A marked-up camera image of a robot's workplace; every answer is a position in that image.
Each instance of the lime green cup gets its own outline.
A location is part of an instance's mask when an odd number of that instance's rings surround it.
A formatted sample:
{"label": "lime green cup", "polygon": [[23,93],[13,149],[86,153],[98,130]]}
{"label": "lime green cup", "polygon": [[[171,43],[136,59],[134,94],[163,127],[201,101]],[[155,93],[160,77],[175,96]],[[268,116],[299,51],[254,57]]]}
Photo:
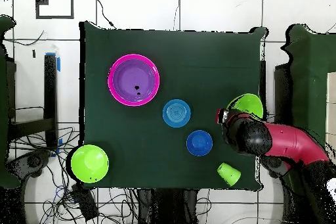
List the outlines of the lime green cup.
{"label": "lime green cup", "polygon": [[260,98],[250,93],[236,97],[228,104],[226,109],[238,109],[239,111],[254,115],[258,119],[263,118],[264,114],[264,108]]}
{"label": "lime green cup", "polygon": [[108,156],[98,146],[81,146],[72,156],[71,169],[80,181],[96,183],[108,172]]}
{"label": "lime green cup", "polygon": [[224,162],[218,167],[217,172],[230,186],[237,183],[241,175],[240,171]]}

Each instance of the dark green tablecloth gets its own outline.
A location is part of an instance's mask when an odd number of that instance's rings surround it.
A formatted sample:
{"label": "dark green tablecloth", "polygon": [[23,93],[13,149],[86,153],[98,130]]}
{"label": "dark green tablecloth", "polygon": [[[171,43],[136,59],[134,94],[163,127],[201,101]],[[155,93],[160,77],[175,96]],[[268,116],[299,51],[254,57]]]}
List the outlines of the dark green tablecloth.
{"label": "dark green tablecloth", "polygon": [[[226,162],[241,171],[233,189],[260,189],[255,157],[224,144],[215,114],[238,95],[258,93],[264,28],[252,34],[103,30],[88,22],[80,28],[85,31],[84,143],[102,147],[110,159],[107,176],[87,186],[227,189],[217,173]],[[107,84],[110,66],[131,53],[148,57],[160,74],[157,95],[139,107],[117,102]],[[171,99],[191,108],[190,121],[179,129],[162,118]],[[197,129],[213,138],[212,151],[203,157],[186,149],[187,136]]]}

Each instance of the magenta bowl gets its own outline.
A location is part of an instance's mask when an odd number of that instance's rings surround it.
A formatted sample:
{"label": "magenta bowl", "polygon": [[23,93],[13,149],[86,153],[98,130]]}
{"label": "magenta bowl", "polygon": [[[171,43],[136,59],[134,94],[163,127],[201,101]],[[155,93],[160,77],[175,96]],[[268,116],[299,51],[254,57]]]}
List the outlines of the magenta bowl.
{"label": "magenta bowl", "polygon": [[127,106],[140,106],[151,101],[159,89],[159,72],[145,56],[129,54],[117,59],[108,73],[112,96]]}

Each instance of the green bowl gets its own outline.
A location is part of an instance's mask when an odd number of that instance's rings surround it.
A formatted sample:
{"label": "green bowl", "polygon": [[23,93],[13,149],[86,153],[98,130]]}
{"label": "green bowl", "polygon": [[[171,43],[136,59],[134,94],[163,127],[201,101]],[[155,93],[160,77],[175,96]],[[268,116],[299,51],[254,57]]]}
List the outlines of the green bowl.
{"label": "green bowl", "polygon": [[262,119],[264,114],[264,108],[260,98],[250,93],[236,97],[228,104],[226,109],[238,109],[239,111],[254,115],[258,119]]}
{"label": "green bowl", "polygon": [[96,183],[108,172],[108,156],[98,146],[81,146],[72,156],[71,169],[80,181]]}

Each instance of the floor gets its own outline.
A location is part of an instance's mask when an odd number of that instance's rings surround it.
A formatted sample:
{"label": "floor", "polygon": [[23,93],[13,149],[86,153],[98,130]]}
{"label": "floor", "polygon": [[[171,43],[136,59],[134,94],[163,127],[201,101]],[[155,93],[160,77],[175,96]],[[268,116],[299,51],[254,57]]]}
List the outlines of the floor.
{"label": "floor", "polygon": [[[286,63],[287,54],[280,49],[285,43],[285,31],[294,23],[305,23],[315,32],[336,32],[336,0],[100,0],[104,15],[119,29],[144,30],[196,30],[248,32],[256,26],[268,28],[265,46],[261,43],[261,58],[266,61],[266,97],[270,115],[274,114],[274,67]],[[74,19],[35,18],[35,0],[0,0],[0,13],[13,16],[16,26],[5,34],[4,41],[9,56],[17,63],[16,107],[43,106],[43,58],[46,52],[55,52],[61,58],[58,72],[58,121],[63,141],[78,131],[79,107],[79,27],[80,21],[91,21],[102,28],[111,28],[102,15],[96,0],[73,0]],[[70,0],[49,0],[39,6],[40,15],[69,16]],[[42,33],[39,41],[32,45]],[[329,92],[336,76],[329,76]],[[328,101],[328,116],[334,114],[336,95]],[[42,117],[42,109],[18,110],[16,121]],[[328,120],[330,143],[336,145],[336,122]],[[11,145],[10,158],[26,152],[20,144]],[[50,157],[49,167],[54,182],[62,184],[57,157]],[[260,168],[264,189],[259,192],[244,190],[208,190],[199,192],[198,198],[209,197],[197,203],[199,224],[279,224],[282,218],[283,194],[278,180],[269,177]],[[121,189],[95,189],[94,197],[100,212],[119,214],[125,195]],[[50,224],[50,202],[56,202],[55,185],[51,172],[45,168],[37,179],[27,184],[25,203],[28,224]],[[125,214],[128,206],[123,205]],[[125,219],[131,224],[131,217]],[[57,224],[75,224],[74,221],[57,221]],[[78,219],[77,224],[86,224]],[[98,217],[87,224],[116,224]]]}

